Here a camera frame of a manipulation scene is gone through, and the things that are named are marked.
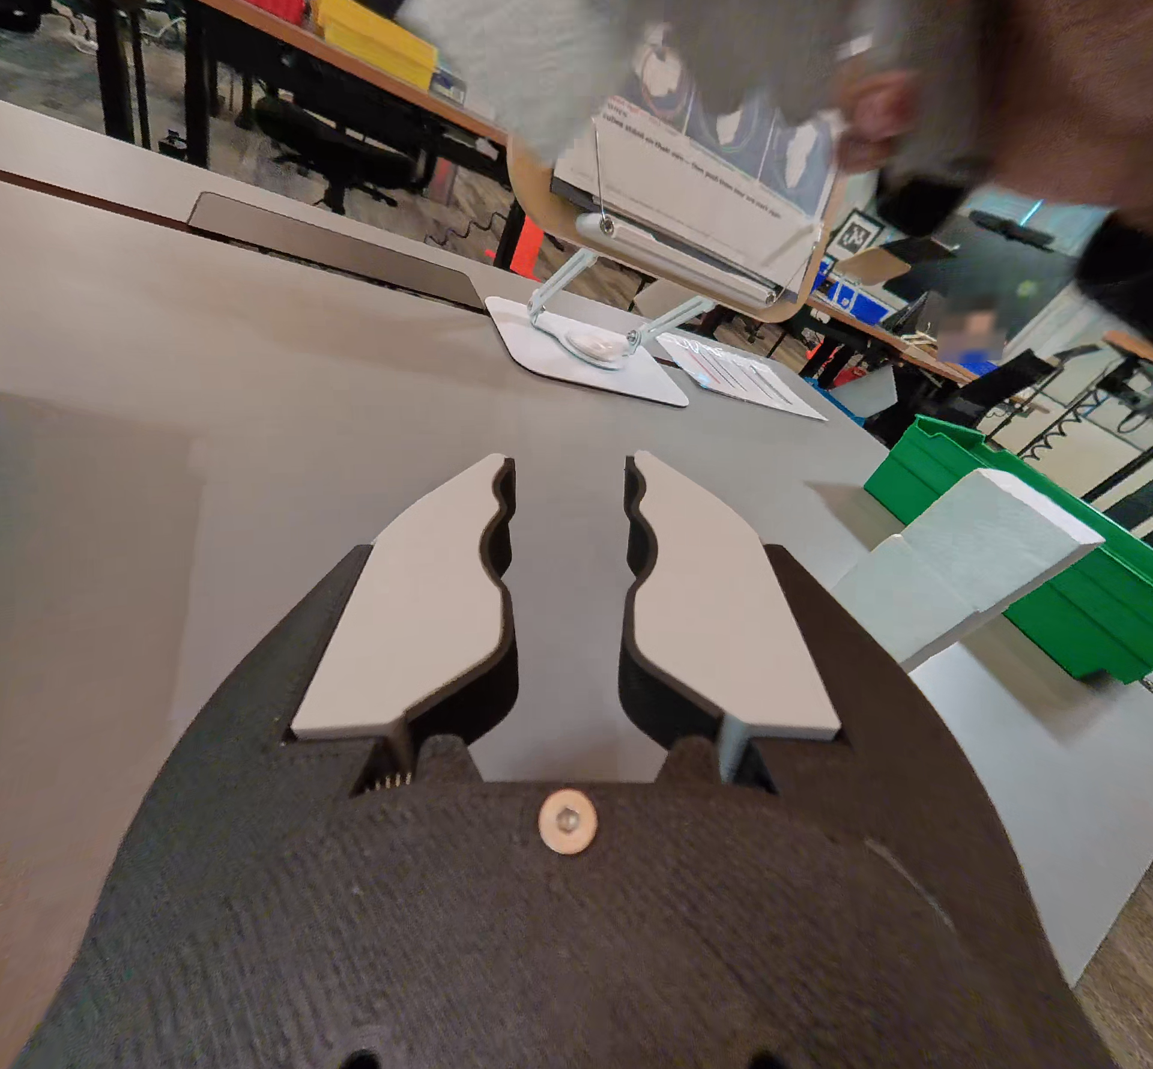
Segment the grey desk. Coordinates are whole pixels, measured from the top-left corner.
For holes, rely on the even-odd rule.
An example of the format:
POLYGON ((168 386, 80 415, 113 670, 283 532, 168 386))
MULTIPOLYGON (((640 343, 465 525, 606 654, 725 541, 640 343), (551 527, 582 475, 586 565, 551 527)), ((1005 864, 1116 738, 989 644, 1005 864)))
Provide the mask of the grey desk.
POLYGON ((1 180, 17 1067, 1113 1067, 929 699, 830 596, 881 448, 518 367, 484 310, 1 180), (842 721, 649 740, 627 456, 759 534, 842 721), (396 771, 290 721, 374 537, 513 458, 517 699, 396 771), (108 867, 82 939, 67 879, 108 867))

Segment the clear plastic sleeve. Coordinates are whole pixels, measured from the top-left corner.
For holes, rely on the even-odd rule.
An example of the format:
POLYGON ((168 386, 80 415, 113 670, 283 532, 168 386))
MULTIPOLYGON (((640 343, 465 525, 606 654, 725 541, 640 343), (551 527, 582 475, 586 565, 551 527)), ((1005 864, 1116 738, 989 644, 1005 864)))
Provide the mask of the clear plastic sleeve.
POLYGON ((659 334, 656 343, 702 389, 816 422, 826 420, 823 412, 792 391, 761 357, 671 331, 659 334))

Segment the open cardboard box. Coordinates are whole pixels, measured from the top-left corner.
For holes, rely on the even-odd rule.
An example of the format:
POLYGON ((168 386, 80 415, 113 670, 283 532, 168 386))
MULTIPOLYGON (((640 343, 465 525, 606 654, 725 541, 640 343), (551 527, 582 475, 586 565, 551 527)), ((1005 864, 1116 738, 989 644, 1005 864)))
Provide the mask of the open cardboard box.
POLYGON ((857 285, 883 285, 915 267, 953 257, 958 243, 936 236, 903 236, 836 261, 831 273, 857 285))

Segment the white document stand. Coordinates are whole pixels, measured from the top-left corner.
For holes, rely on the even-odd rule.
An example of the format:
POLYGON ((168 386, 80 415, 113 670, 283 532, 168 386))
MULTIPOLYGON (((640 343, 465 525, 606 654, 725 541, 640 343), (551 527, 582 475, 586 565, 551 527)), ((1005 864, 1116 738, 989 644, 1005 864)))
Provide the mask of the white document stand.
POLYGON ((716 307, 761 321, 781 316, 785 291, 800 300, 811 290, 814 266, 826 242, 826 212, 802 283, 792 290, 608 211, 603 200, 556 181, 556 161, 544 166, 520 144, 512 142, 508 156, 513 195, 525 216, 548 235, 575 247, 561 267, 534 286, 525 302, 498 295, 484 300, 512 360, 536 376, 683 408, 687 396, 654 358, 659 334, 716 307), (606 259, 639 269, 656 283, 670 283, 687 295, 627 333, 598 326, 594 317, 560 314, 555 309, 558 297, 586 269, 606 259))

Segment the person's right hand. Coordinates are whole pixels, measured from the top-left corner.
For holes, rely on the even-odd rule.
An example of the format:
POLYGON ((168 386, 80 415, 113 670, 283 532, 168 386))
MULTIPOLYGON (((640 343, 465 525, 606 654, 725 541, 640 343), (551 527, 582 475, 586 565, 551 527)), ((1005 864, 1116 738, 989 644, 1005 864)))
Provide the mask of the person's right hand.
POLYGON ((1151 0, 1000 0, 989 178, 1151 231, 1151 0))

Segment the large black monitor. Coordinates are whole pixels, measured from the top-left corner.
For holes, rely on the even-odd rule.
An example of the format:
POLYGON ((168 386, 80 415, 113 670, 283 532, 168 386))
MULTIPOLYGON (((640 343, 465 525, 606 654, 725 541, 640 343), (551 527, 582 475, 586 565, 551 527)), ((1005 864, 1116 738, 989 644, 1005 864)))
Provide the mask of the large black monitor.
POLYGON ((1034 238, 1005 236, 967 214, 950 216, 933 236, 950 254, 910 262, 884 290, 905 302, 934 291, 950 309, 996 309, 1005 340, 1022 331, 1074 274, 1074 255, 1041 247, 1034 238))

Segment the yellow plastic bin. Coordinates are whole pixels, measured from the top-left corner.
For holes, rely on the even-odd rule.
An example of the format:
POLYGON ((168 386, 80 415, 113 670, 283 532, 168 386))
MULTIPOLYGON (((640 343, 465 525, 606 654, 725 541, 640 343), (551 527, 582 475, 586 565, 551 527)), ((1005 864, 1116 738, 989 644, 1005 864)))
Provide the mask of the yellow plastic bin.
POLYGON ((309 0, 311 16, 326 42, 371 66, 429 90, 438 49, 355 0, 309 0))

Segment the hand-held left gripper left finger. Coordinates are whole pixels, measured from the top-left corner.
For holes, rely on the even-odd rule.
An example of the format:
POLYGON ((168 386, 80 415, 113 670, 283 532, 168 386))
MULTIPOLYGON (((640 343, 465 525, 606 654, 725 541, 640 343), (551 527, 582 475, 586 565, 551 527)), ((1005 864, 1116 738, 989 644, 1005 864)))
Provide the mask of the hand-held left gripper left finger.
POLYGON ((374 537, 290 721, 295 740, 379 740, 407 773, 429 737, 474 743, 512 711, 513 510, 513 458, 489 453, 374 537))

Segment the wooden table with black legs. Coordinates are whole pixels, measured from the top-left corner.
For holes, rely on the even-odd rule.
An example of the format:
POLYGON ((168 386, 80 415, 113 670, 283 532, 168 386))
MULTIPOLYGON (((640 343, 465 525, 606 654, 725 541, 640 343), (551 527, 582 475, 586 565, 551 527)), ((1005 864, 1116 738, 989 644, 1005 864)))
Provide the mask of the wooden table with black legs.
POLYGON ((957 384, 967 384, 977 377, 977 374, 970 369, 943 362, 929 352, 909 343, 902 336, 886 331, 884 328, 862 322, 850 312, 845 312, 842 307, 828 302, 826 298, 821 298, 819 295, 809 295, 805 302, 814 312, 821 312, 830 321, 864 336, 869 345, 881 345, 884 350, 895 353, 898 358, 922 372, 931 372, 943 377, 945 381, 953 381, 957 384))

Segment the blue plastic bin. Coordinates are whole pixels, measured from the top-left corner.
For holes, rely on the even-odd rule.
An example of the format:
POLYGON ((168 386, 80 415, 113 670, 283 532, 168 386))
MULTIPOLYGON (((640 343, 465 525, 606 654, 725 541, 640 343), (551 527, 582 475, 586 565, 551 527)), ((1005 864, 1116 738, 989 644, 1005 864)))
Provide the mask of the blue plastic bin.
POLYGON ((893 302, 872 295, 864 285, 840 278, 821 266, 814 278, 814 295, 828 305, 843 310, 857 321, 876 326, 897 312, 893 302))

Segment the green plastic bin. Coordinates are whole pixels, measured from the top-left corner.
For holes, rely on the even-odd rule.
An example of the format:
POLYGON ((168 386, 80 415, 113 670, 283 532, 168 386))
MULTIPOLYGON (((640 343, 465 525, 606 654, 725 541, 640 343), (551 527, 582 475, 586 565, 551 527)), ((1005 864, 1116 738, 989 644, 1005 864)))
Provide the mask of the green plastic bin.
POLYGON ((1134 683, 1151 673, 1151 546, 974 427, 917 413, 864 491, 909 523, 976 468, 1012 472, 1103 544, 1010 604, 1005 616, 1077 680, 1134 683))

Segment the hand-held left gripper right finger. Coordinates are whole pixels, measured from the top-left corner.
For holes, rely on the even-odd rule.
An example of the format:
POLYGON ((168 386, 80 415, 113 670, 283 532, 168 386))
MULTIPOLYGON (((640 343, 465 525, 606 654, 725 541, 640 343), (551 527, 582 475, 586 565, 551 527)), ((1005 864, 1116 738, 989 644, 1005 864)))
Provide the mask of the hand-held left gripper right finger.
POLYGON ((842 721, 757 530, 647 450, 627 456, 618 699, 670 750, 713 743, 723 781, 754 740, 833 742, 842 721))

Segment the black webcam bar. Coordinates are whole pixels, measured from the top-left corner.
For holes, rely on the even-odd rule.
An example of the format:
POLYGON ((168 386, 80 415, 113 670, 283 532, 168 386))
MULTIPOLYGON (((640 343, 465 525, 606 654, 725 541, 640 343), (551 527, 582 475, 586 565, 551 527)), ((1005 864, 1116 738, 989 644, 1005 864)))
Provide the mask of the black webcam bar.
POLYGON ((986 231, 996 233, 1005 240, 1013 240, 1036 247, 1039 250, 1048 250, 1053 243, 1053 235, 1029 224, 1017 223, 1015 219, 994 214, 991 211, 970 209, 967 219, 986 231))

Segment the black office chair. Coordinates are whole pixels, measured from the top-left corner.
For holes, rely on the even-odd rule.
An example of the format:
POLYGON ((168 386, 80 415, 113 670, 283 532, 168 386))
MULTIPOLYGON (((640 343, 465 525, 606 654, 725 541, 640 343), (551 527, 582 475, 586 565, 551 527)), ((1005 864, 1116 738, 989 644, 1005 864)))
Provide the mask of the black office chair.
POLYGON ((421 192, 419 157, 354 138, 336 125, 278 96, 259 97, 250 120, 273 144, 271 161, 297 173, 317 173, 324 180, 319 206, 345 214, 345 195, 360 190, 395 207, 393 193, 421 192))

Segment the framed black white marker sign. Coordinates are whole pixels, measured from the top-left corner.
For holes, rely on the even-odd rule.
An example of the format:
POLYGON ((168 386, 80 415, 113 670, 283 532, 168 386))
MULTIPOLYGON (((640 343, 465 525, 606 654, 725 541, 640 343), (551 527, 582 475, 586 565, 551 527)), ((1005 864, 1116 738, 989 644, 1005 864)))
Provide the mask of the framed black white marker sign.
POLYGON ((830 235, 826 255, 840 262, 867 250, 884 231, 884 223, 869 211, 850 209, 842 224, 830 235))

